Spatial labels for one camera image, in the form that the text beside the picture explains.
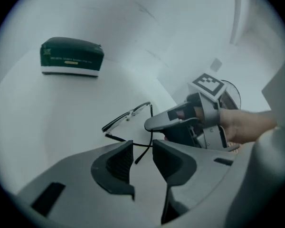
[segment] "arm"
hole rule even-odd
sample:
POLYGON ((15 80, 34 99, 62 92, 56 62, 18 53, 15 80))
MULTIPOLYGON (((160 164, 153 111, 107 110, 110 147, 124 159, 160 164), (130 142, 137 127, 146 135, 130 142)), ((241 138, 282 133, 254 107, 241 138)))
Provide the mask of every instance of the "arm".
POLYGON ((254 142, 264 132, 277 126, 270 112, 249 113, 227 109, 220 111, 220 124, 225 129, 227 140, 235 143, 254 142))

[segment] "dark green box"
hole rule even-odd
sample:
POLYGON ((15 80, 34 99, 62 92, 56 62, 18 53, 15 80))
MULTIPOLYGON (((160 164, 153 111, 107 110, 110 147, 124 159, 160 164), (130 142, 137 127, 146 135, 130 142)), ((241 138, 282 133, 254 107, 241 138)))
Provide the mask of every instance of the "dark green box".
POLYGON ((92 42, 53 37, 40 49, 41 71, 44 74, 80 74, 98 76, 104 52, 92 42))

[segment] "white tabletop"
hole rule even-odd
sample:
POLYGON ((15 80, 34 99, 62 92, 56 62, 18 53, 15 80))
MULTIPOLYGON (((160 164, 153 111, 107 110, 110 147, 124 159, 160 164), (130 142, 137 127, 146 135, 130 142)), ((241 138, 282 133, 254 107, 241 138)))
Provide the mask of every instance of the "white tabletop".
MULTIPOLYGON (((99 77, 91 78, 43 75, 39 58, 38 51, 28 52, 0 84, 0 181, 13 193, 69 155, 115 143, 101 127, 128 110, 147 101, 154 114, 175 106, 157 79, 112 61, 104 60, 99 77)), ((143 125, 149 117, 146 107, 112 133, 148 144, 150 133, 143 125)), ((135 147, 134 158, 144 150, 135 147)), ((152 150, 133 164, 130 174, 135 202, 159 224, 166 190, 152 150)))

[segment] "eyeglasses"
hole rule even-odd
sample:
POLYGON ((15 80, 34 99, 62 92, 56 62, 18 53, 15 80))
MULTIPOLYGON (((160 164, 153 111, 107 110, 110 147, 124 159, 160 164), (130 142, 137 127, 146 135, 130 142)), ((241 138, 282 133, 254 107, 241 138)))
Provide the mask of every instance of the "eyeglasses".
MULTIPOLYGON (((105 133, 105 136, 107 138, 110 139, 114 139, 120 142, 126 141, 125 139, 119 138, 117 136, 114 136, 111 134, 111 131, 117 127, 121 122, 123 122, 124 120, 129 121, 132 117, 136 116, 139 112, 141 112, 143 110, 143 108, 145 108, 146 106, 150 106, 150 113, 151 113, 151 117, 153 116, 153 107, 151 102, 146 102, 143 103, 141 105, 139 105, 138 107, 134 108, 133 110, 130 110, 124 114, 122 114, 121 116, 115 118, 113 121, 109 122, 106 126, 104 126, 101 130, 105 133)), ((150 142, 148 145, 146 144, 140 144, 140 143, 133 143, 133 145, 136 146, 142 146, 142 147, 147 147, 147 149, 136 159, 135 164, 137 164, 142 157, 147 153, 148 149, 150 147, 152 147, 151 143, 153 140, 153 132, 151 132, 151 138, 150 138, 150 142)))

